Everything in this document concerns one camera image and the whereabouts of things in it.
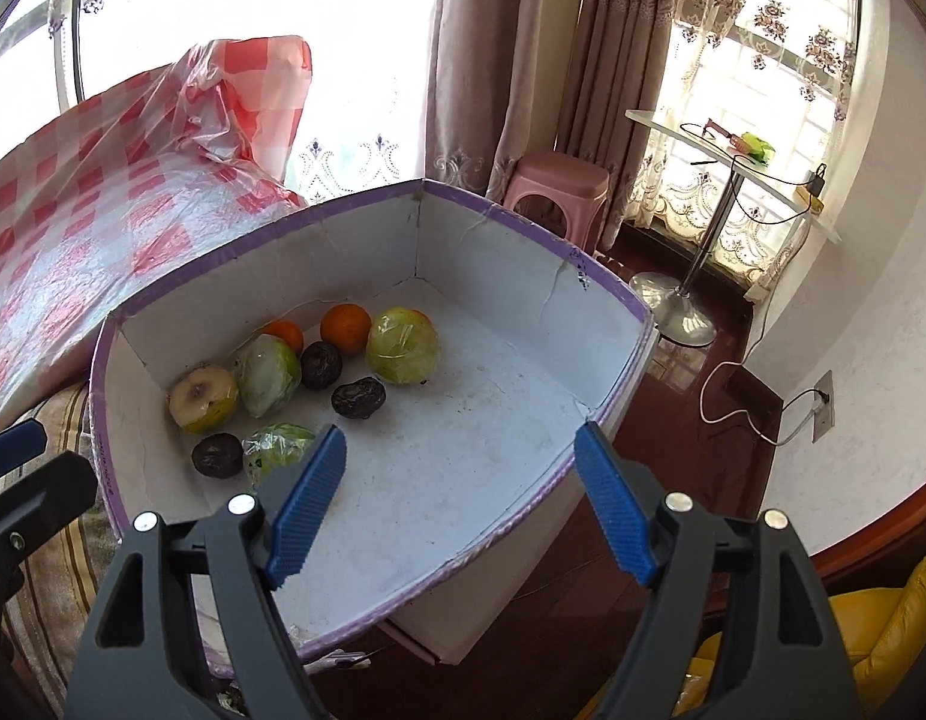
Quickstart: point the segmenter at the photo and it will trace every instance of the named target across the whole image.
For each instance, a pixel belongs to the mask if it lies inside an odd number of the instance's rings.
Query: table leg
[[[636,274],[630,279],[634,292],[652,309],[660,335],[679,346],[709,346],[716,337],[715,325],[696,305],[690,287],[706,264],[706,257],[716,246],[743,180],[738,172],[730,173],[703,240],[700,241],[699,251],[682,281],[663,274]]]

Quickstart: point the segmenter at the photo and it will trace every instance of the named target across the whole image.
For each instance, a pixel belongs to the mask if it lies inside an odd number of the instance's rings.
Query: dark wrinkled fruit
[[[330,396],[333,410],[348,419],[367,419],[386,400],[386,388],[372,376],[337,386]]]
[[[327,341],[311,343],[300,356],[301,382],[307,389],[327,389],[343,372],[340,350]]]
[[[243,468],[243,446],[236,436],[217,433],[193,447],[193,467],[204,476],[229,479]]]

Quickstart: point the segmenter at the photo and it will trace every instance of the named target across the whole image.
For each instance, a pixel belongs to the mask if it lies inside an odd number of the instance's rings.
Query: window
[[[713,119],[736,134],[754,132],[776,148],[768,172],[802,181],[836,153],[857,13],[856,0],[679,0],[660,111],[674,125]],[[635,186],[644,213],[692,242],[729,176],[721,165],[692,165],[700,158],[691,146],[651,139]],[[714,261],[749,285],[770,269],[797,221],[750,182],[739,201]]]
[[[14,122],[0,134],[0,157],[59,114],[54,41],[62,76],[70,72],[74,0],[22,0],[25,24],[7,28],[15,43],[0,76],[0,114],[26,97],[20,68],[41,79],[54,110]],[[313,54],[313,81],[287,165],[287,186],[308,202],[419,174],[426,52],[433,0],[76,0],[82,92],[89,98],[140,71],[176,61],[215,38],[298,34]],[[26,26],[29,33],[22,33]],[[38,56],[36,46],[42,50]],[[12,56],[18,56],[13,64]],[[68,85],[73,81],[68,78]],[[19,89],[18,95],[7,95]],[[30,107],[38,100],[28,100]]]

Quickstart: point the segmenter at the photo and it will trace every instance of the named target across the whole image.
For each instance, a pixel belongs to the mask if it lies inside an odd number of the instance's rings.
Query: orange
[[[366,348],[373,320],[366,310],[356,303],[341,303],[323,314],[320,338],[332,343],[341,354],[356,357]]]
[[[303,351],[303,331],[289,319],[276,319],[260,330],[260,333],[280,338],[297,356]]]

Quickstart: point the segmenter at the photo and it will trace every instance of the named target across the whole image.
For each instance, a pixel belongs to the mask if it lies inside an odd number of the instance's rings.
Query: dark floor
[[[633,272],[682,275],[687,262],[625,228],[606,264]],[[695,352],[663,343],[639,385],[615,437],[620,455],[648,464],[661,483],[684,490],[714,512],[753,515],[772,452],[740,421],[701,424],[699,388],[723,360],[739,360],[749,306],[719,279],[698,290],[719,328],[716,341]],[[751,408],[764,431],[778,427],[774,407],[739,381],[714,379],[711,413]],[[367,669],[327,672],[313,683],[339,720],[572,720],[612,674],[632,637],[647,594],[615,566],[585,498],[522,589],[457,666],[431,666],[399,645],[373,657]],[[380,631],[350,642],[373,651],[390,644]]]

